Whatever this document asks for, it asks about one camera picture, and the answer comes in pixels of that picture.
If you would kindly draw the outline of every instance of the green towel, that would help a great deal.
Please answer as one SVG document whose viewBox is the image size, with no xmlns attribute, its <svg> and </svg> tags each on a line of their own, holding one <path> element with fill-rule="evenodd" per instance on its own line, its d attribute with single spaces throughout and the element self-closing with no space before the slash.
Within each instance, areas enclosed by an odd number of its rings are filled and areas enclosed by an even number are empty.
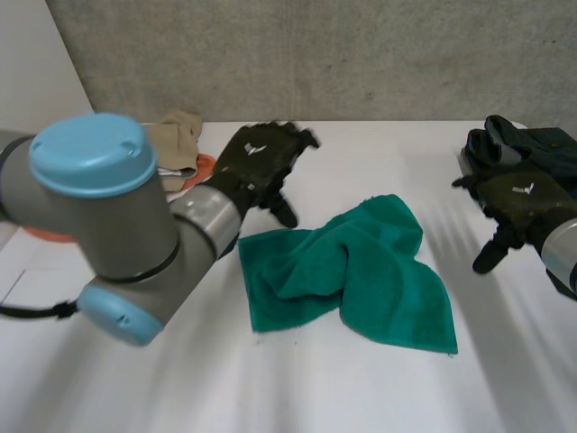
<svg viewBox="0 0 577 433">
<path fill-rule="evenodd" d="M 241 239 L 252 329 L 303 325 L 341 308 L 352 330 L 379 343 L 457 353 L 441 279 L 415 260 L 423 239 L 397 196 L 379 196 L 317 230 Z"/>
</svg>

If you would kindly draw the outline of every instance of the white logo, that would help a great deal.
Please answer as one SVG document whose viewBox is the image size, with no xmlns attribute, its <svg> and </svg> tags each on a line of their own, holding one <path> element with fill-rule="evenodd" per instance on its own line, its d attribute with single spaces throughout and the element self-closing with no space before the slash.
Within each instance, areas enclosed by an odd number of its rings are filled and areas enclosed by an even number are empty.
<svg viewBox="0 0 577 433">
<path fill-rule="evenodd" d="M 262 147 L 252 147 L 250 143 L 244 145 L 244 150 L 249 154 L 249 156 L 252 155 L 253 153 L 264 151 L 266 148 L 267 148 L 266 145 Z"/>
<path fill-rule="evenodd" d="M 534 187 L 534 186 L 535 186 L 535 183 L 532 183 L 529 188 L 517 188 L 517 187 L 513 187 L 513 192 L 520 192 L 521 194 L 530 195 L 530 194 L 531 194 L 531 191 L 533 190 L 533 187 Z"/>
</svg>

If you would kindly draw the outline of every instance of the orange object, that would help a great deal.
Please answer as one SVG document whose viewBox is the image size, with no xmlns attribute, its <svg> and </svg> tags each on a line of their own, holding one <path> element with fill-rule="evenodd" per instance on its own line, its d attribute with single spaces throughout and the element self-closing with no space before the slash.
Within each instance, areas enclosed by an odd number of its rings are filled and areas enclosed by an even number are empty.
<svg viewBox="0 0 577 433">
<path fill-rule="evenodd" d="M 76 242 L 72 236 L 68 235 L 61 235 L 60 233 L 52 233 L 52 232 L 45 232 L 44 230 L 40 230 L 34 227 L 22 227 L 32 236 L 38 237 L 39 239 L 43 239 L 44 241 L 50 242 L 59 242 L 61 244 L 66 244 L 69 242 Z"/>
<path fill-rule="evenodd" d="M 187 179 L 182 186 L 182 190 L 194 187 L 198 183 L 205 180 L 208 176 L 213 174 L 213 169 L 215 168 L 216 158 L 206 153 L 199 153 L 197 156 L 197 174 L 192 178 Z"/>
<path fill-rule="evenodd" d="M 189 189 L 194 187 L 198 183 L 205 180 L 208 176 L 213 174 L 213 169 L 215 168 L 216 158 L 207 155 L 206 153 L 199 153 L 197 156 L 197 174 L 192 178 L 187 179 L 184 182 L 182 189 Z M 45 232 L 44 230 L 39 230 L 34 227 L 23 227 L 26 232 L 30 233 L 32 236 L 36 236 L 39 239 L 50 242 L 58 242 L 62 244 L 76 242 L 73 237 L 68 235 L 61 235 L 60 233 Z"/>
</svg>

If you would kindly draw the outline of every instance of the beige cloth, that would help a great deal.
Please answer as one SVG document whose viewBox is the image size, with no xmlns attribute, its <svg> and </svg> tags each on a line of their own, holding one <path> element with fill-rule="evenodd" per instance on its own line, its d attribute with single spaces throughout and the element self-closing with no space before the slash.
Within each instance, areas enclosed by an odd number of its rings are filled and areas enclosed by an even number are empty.
<svg viewBox="0 0 577 433">
<path fill-rule="evenodd" d="M 189 171 L 183 177 L 161 177 L 166 191 L 180 191 L 186 179 L 197 172 L 197 141 L 202 131 L 202 117 L 174 110 L 157 124 L 144 124 L 144 127 L 158 155 L 159 168 Z"/>
</svg>

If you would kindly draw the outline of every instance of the white wall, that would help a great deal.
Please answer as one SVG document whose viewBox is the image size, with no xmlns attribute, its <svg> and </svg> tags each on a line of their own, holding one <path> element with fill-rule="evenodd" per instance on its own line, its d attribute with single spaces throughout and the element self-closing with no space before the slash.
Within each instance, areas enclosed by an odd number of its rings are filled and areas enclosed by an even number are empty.
<svg viewBox="0 0 577 433">
<path fill-rule="evenodd" d="M 37 133 L 92 108 L 43 0 L 0 0 L 0 128 Z"/>
</svg>

